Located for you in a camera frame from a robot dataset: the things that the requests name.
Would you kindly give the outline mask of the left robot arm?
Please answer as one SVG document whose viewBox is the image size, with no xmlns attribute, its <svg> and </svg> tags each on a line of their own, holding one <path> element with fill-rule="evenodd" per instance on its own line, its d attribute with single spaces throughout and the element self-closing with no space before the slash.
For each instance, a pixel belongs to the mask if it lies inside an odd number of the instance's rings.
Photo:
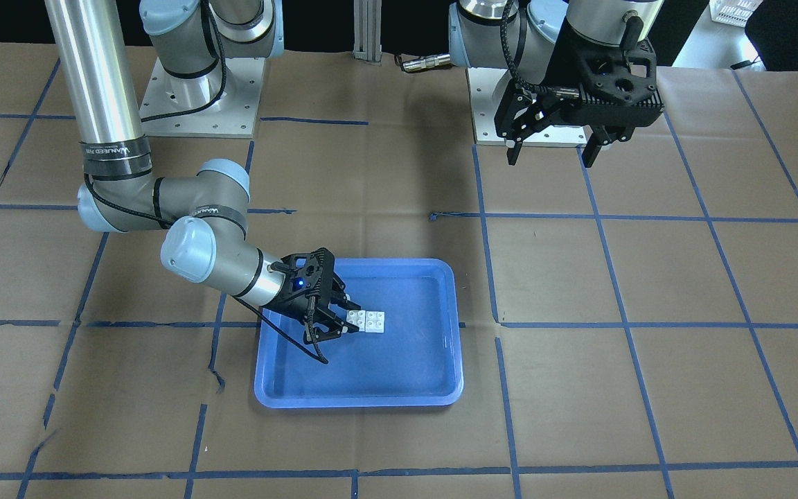
<svg viewBox="0 0 798 499">
<path fill-rule="evenodd" d="M 605 146 L 652 126 L 664 104 L 647 35 L 659 1 L 456 1 L 449 13 L 453 65 L 503 69 L 492 122 L 508 164 L 550 126 L 589 127 L 592 167 Z"/>
</svg>

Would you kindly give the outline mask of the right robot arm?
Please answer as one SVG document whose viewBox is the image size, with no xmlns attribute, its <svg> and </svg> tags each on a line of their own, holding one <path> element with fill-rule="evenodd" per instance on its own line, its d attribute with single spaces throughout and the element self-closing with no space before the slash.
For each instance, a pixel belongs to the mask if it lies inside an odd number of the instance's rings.
<svg viewBox="0 0 798 499">
<path fill-rule="evenodd" d="M 115 1 L 47 1 L 64 83 L 79 130 L 77 209 L 93 231 L 164 230 L 159 260 L 184 280 L 215 288 L 250 310 L 297 320 L 305 344 L 359 331 L 326 249 L 279 258 L 248 240 L 250 176 L 238 161 L 189 166 L 193 154 L 155 154 L 175 138 L 243 137 L 256 120 L 233 63 L 276 57 L 284 42 L 278 1 L 142 1 L 139 19 L 161 91 L 135 85 Z"/>
</svg>

